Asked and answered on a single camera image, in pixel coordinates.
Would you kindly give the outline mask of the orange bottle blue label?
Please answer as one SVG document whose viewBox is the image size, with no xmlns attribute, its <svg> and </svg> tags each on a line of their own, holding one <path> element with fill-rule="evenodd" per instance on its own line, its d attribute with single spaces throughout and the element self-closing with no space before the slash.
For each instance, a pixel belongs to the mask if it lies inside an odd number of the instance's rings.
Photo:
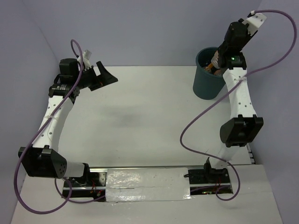
<svg viewBox="0 0 299 224">
<path fill-rule="evenodd" d="M 218 51 L 216 51 L 214 56 L 211 59 L 210 64 L 208 66 L 204 67 L 204 70 L 208 71 L 208 72 L 211 72 L 212 69 L 219 70 L 220 67 L 218 66 L 218 58 L 219 58 L 219 54 L 218 54 Z"/>
</svg>

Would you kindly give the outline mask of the orange label tea bottle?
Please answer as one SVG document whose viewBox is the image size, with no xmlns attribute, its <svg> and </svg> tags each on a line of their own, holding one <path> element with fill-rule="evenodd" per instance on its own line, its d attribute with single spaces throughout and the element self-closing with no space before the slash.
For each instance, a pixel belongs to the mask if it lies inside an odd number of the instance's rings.
<svg viewBox="0 0 299 224">
<path fill-rule="evenodd" d="M 221 71 L 221 69 L 216 70 L 216 71 L 213 73 L 213 75 L 215 75 L 215 76 L 222 76 L 222 74 L 223 74 L 223 72 Z"/>
</svg>

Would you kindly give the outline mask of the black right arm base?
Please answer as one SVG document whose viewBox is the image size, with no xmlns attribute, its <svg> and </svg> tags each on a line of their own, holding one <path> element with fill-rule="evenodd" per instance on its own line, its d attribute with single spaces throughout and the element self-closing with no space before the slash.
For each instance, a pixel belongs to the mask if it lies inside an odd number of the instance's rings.
<svg viewBox="0 0 299 224">
<path fill-rule="evenodd" d="M 230 178 L 228 175 L 228 170 L 214 169 L 204 170 L 204 169 L 189 169 L 188 173 L 184 175 L 184 178 L 189 180 L 191 187 L 204 187 L 204 186 L 214 186 L 215 184 L 229 184 Z"/>
</svg>

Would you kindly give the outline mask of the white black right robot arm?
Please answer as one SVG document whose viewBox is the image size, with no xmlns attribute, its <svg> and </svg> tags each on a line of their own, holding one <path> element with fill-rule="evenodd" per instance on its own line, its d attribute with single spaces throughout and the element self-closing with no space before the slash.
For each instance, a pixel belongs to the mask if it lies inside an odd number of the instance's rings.
<svg viewBox="0 0 299 224">
<path fill-rule="evenodd" d="M 220 127 L 220 140 L 223 143 L 219 153 L 208 157 L 203 171 L 207 182 L 214 182 L 227 167 L 239 148 L 252 142 L 263 126 L 263 118 L 258 117 L 252 105 L 248 83 L 247 64 L 242 53 L 243 47 L 256 31 L 252 24 L 240 19 L 232 22 L 225 34 L 224 41 L 217 50 L 218 67 L 229 94 L 230 120 Z"/>
</svg>

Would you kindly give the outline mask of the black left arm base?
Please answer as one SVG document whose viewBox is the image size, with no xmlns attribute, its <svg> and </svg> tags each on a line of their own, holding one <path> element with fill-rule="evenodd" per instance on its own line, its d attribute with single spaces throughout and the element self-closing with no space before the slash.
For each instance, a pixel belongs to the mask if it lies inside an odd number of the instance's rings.
<svg viewBox="0 0 299 224">
<path fill-rule="evenodd" d="M 87 178 L 72 177 L 69 180 L 72 185 L 71 199 L 106 200 L 107 169 L 91 169 Z"/>
</svg>

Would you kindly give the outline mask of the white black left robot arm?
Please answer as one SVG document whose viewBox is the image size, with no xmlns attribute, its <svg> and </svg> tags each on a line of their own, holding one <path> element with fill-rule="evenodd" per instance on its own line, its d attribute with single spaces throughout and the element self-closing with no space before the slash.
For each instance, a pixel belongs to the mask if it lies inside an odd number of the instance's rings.
<svg viewBox="0 0 299 224">
<path fill-rule="evenodd" d="M 91 182 L 92 175 L 87 163 L 70 162 L 59 154 L 60 136 L 80 90 L 89 88 L 94 91 L 116 83 L 118 79 L 101 61 L 96 63 L 100 72 L 98 75 L 88 62 L 84 62 L 82 73 L 79 72 L 79 65 L 75 58 L 60 61 L 60 73 L 49 88 L 48 107 L 40 126 L 42 131 L 30 143 L 28 150 L 21 147 L 18 152 L 19 156 L 24 155 L 21 163 L 30 177 L 71 178 L 81 186 Z"/>
</svg>

